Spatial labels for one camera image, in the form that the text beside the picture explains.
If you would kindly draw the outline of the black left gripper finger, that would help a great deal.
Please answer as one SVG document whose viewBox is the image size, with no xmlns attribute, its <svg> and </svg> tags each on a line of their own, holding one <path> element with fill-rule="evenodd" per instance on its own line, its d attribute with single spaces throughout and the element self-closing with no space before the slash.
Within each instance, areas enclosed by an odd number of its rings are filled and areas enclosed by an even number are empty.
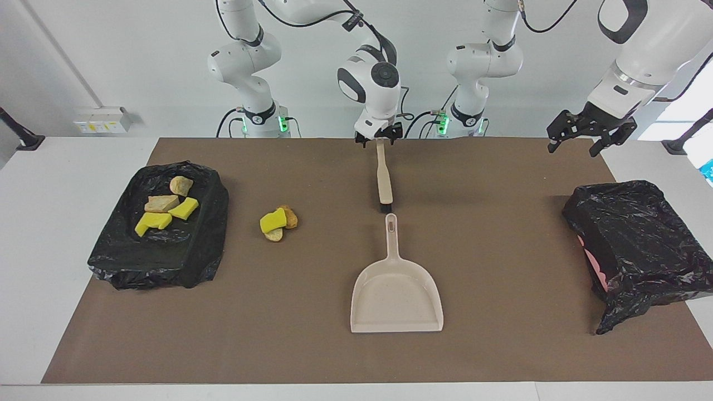
<svg viewBox="0 0 713 401">
<path fill-rule="evenodd" d="M 579 136 L 577 126 L 579 121 L 580 116 L 570 111 L 561 111 L 553 119 L 546 129 L 550 140 L 547 146 L 549 153 L 554 153 L 564 141 L 575 139 Z"/>
<path fill-rule="evenodd" d="M 605 129 L 601 124 L 595 124 L 593 134 L 598 139 L 590 147 L 590 156 L 595 158 L 604 149 L 611 146 L 623 145 L 632 133 L 637 129 L 638 125 L 635 120 L 626 120 L 616 129 Z"/>
</svg>

